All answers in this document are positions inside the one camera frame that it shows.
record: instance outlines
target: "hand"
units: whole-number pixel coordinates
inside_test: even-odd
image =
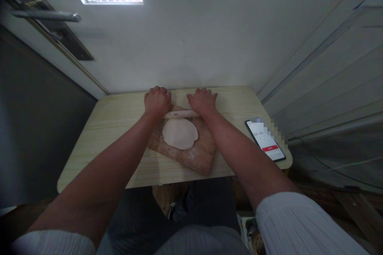
[[[156,118],[163,118],[172,103],[172,94],[164,87],[155,86],[145,94],[145,114]]]
[[[186,96],[188,97],[191,109],[199,113],[201,117],[216,111],[215,100],[218,96],[217,93],[211,94],[211,90],[206,90],[205,88],[201,90],[198,88],[194,96],[191,94],[187,94]]]

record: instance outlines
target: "dumpling wrapper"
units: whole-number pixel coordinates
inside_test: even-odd
[[[175,148],[187,150],[193,147],[198,139],[198,130],[195,125],[185,119],[169,119],[162,129],[164,141]]]

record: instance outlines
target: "red button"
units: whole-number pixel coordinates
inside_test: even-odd
[[[270,147],[262,148],[263,151],[270,151],[270,150],[273,150],[273,149],[278,149],[278,146],[277,145],[272,145]]]

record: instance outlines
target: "gray pants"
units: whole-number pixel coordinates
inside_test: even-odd
[[[186,215],[178,222],[168,220],[154,199],[151,186],[126,189],[97,254],[153,254],[178,230],[191,224],[227,226],[240,233],[234,196],[226,177],[194,181],[177,202],[177,208],[183,208]]]

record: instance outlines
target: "white sleeve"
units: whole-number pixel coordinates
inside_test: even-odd
[[[28,255],[96,254],[96,248],[88,237],[63,230],[42,230],[27,233],[13,242],[11,248],[16,254]]]
[[[262,200],[256,220],[267,254],[366,254],[313,200],[281,192]]]

